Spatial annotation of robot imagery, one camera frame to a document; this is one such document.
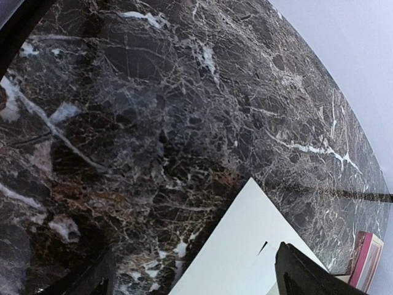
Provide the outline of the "light wooden picture frame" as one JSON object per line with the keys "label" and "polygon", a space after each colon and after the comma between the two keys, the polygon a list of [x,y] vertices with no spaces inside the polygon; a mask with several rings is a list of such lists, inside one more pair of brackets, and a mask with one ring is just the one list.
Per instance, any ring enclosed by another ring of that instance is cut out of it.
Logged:
{"label": "light wooden picture frame", "polygon": [[365,293],[370,289],[383,252],[384,242],[371,232],[357,234],[354,257],[350,264],[349,285]]}

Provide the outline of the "clear acrylic sheet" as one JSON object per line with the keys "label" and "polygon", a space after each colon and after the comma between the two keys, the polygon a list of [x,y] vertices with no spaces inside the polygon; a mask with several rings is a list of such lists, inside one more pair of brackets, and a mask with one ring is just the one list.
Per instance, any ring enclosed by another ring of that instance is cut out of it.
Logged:
{"label": "clear acrylic sheet", "polygon": [[360,231],[385,236],[391,202],[383,178],[273,171],[263,189],[333,274],[349,273]]}

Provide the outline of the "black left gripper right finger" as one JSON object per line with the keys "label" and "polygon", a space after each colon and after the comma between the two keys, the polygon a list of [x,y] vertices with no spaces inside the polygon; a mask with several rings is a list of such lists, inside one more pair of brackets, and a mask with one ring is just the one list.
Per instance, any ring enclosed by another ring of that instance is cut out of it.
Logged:
{"label": "black left gripper right finger", "polygon": [[280,295],[367,294],[329,274],[290,243],[280,243],[274,267]]}

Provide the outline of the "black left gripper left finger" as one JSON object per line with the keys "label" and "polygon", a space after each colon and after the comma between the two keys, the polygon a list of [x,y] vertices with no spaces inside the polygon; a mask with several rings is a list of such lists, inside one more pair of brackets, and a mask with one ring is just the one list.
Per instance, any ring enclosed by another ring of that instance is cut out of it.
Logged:
{"label": "black left gripper left finger", "polygon": [[114,254],[110,247],[105,247],[37,294],[113,294],[114,280]]}

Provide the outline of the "white photo mat board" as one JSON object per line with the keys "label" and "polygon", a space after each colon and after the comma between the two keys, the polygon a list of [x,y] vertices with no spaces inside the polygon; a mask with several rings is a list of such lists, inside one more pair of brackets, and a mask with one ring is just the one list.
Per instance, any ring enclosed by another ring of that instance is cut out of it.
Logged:
{"label": "white photo mat board", "polygon": [[322,262],[249,179],[171,294],[277,294],[275,257],[291,243]]}

